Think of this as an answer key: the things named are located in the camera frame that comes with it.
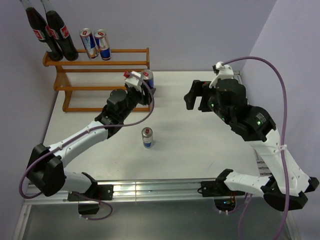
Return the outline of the energy drink can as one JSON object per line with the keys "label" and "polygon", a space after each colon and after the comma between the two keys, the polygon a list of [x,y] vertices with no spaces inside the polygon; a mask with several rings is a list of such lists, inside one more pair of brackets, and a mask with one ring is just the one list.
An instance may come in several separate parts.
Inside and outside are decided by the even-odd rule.
{"label": "energy drink can", "polygon": [[141,73],[141,78],[147,83],[147,85],[153,89],[154,88],[154,74],[149,69],[144,69]]}
{"label": "energy drink can", "polygon": [[102,60],[108,61],[111,59],[111,50],[108,42],[107,34],[104,30],[98,29],[94,32],[94,39],[99,49]]}
{"label": "energy drink can", "polygon": [[150,127],[145,127],[141,131],[142,143],[145,148],[151,148],[153,145],[153,130]]}
{"label": "energy drink can", "polygon": [[87,56],[90,59],[95,59],[99,55],[99,52],[92,31],[89,28],[83,28],[79,31],[79,36]]}

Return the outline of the cola bottle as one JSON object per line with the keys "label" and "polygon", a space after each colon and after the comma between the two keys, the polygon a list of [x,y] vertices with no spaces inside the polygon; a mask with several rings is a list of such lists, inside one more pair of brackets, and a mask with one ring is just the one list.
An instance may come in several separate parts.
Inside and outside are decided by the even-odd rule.
{"label": "cola bottle", "polygon": [[79,54],[74,46],[70,32],[61,18],[61,16],[53,8],[49,0],[41,0],[45,10],[45,16],[53,37],[58,43],[64,57],[68,61],[75,61],[78,59]]}
{"label": "cola bottle", "polygon": [[42,43],[47,55],[52,61],[58,62],[64,58],[64,55],[51,34],[51,30],[45,19],[34,8],[29,0],[20,0],[22,3],[30,27],[36,38]]}

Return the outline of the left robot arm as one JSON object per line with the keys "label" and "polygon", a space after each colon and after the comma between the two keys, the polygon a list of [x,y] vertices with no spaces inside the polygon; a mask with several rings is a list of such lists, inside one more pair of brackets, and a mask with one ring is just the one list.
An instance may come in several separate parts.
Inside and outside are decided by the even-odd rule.
{"label": "left robot arm", "polygon": [[50,146],[42,143],[32,150],[25,175],[46,197],[59,191],[77,192],[86,200],[99,195],[98,182],[86,172],[67,172],[64,168],[78,155],[114,136],[138,105],[154,102],[155,88],[141,90],[127,86],[110,93],[101,113],[83,130]]}

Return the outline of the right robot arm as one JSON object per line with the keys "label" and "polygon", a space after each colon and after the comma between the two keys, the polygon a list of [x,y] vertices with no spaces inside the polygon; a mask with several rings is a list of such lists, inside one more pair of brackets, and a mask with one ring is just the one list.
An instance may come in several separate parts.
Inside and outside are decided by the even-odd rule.
{"label": "right robot arm", "polygon": [[208,81],[194,80],[184,96],[187,110],[192,110],[197,97],[201,98],[198,110],[214,112],[231,130],[239,135],[263,159],[270,176],[253,176],[223,170],[214,181],[201,182],[203,197],[243,195],[262,197],[268,205],[284,211],[286,182],[281,154],[284,154],[288,181],[288,209],[302,209],[308,201],[306,193],[319,186],[315,177],[305,174],[284,145],[270,114],[262,107],[248,103],[246,88],[236,79],[219,80],[214,87]]}

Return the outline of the wooden two-tier shelf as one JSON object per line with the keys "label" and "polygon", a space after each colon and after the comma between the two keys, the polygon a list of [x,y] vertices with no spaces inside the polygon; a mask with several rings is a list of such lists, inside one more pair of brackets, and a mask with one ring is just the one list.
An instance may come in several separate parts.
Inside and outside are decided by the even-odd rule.
{"label": "wooden two-tier shelf", "polygon": [[77,60],[77,61],[53,61],[47,53],[44,54],[42,64],[45,67],[54,66],[56,77],[53,89],[56,92],[64,92],[65,97],[62,111],[71,112],[100,112],[100,107],[70,106],[73,93],[84,91],[113,91],[125,89],[125,72],[141,72],[150,68],[150,49],[124,48],[112,49],[112,54],[145,54],[144,60]]}

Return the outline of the aluminium rail frame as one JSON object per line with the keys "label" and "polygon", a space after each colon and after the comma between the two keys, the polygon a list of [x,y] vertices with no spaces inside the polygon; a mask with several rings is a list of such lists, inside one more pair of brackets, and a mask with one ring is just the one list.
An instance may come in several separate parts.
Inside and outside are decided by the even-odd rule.
{"label": "aluminium rail frame", "polygon": [[[87,172],[98,185],[113,185],[117,202],[198,200],[202,181],[214,181],[223,169],[250,176],[271,176],[263,159],[251,146],[214,114],[188,111],[183,95],[194,79],[211,81],[210,71],[155,72],[155,109],[142,107],[131,113],[126,126],[109,140],[90,147],[66,167],[67,172]],[[88,126],[98,112],[63,112],[55,107],[45,144],[51,146]],[[143,145],[142,129],[153,131],[152,147]],[[71,191],[52,196],[39,193],[34,184],[26,189],[25,205],[96,204],[98,201],[68,201]]]}

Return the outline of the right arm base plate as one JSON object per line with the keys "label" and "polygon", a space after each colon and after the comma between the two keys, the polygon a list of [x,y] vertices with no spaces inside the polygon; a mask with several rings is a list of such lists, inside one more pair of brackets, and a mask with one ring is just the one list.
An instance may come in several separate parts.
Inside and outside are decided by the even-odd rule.
{"label": "right arm base plate", "polygon": [[206,180],[200,182],[198,193],[202,197],[236,197],[246,193],[238,190],[230,190],[222,181]]}

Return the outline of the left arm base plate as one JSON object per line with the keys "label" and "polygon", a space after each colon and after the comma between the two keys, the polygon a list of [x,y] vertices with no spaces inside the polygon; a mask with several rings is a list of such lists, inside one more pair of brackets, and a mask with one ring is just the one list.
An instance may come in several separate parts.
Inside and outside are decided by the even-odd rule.
{"label": "left arm base plate", "polygon": [[69,193],[67,200],[69,202],[79,201],[111,201],[113,199],[114,186],[112,184],[98,184],[92,190],[86,193]]}

